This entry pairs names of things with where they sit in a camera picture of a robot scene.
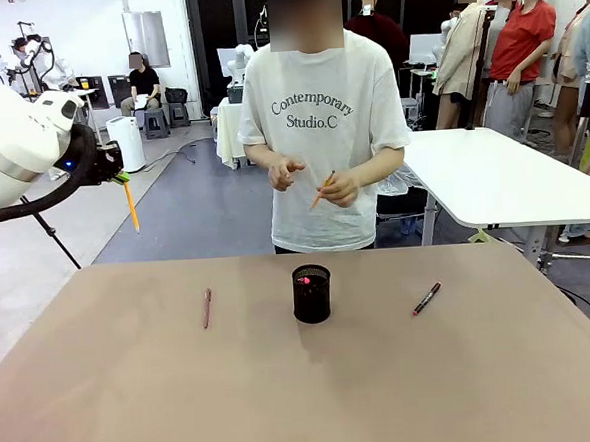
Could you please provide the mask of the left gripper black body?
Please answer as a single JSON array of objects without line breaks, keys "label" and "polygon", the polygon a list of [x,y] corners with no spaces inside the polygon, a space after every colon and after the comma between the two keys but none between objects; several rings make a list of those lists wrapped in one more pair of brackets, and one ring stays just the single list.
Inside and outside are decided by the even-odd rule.
[{"label": "left gripper black body", "polygon": [[112,182],[114,177],[119,177],[123,169],[123,156],[117,141],[109,141],[104,145],[96,146],[96,160],[92,166],[93,183]]}]

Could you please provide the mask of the person's right hand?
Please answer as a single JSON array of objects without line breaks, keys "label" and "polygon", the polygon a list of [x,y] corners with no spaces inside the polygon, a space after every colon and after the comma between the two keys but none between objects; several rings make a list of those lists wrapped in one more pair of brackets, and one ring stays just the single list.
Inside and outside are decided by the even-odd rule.
[{"label": "person's right hand", "polygon": [[292,174],[301,172],[306,166],[288,157],[277,157],[268,168],[268,180],[278,192],[286,192],[294,183]]}]

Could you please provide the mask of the person's left hand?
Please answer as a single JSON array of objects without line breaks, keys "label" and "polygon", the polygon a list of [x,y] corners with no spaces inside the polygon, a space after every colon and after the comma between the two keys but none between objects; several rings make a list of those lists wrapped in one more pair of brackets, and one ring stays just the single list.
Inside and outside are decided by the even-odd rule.
[{"label": "person's left hand", "polygon": [[318,194],[333,205],[348,208],[358,198],[359,181],[353,169],[336,172],[329,181],[319,187]]}]

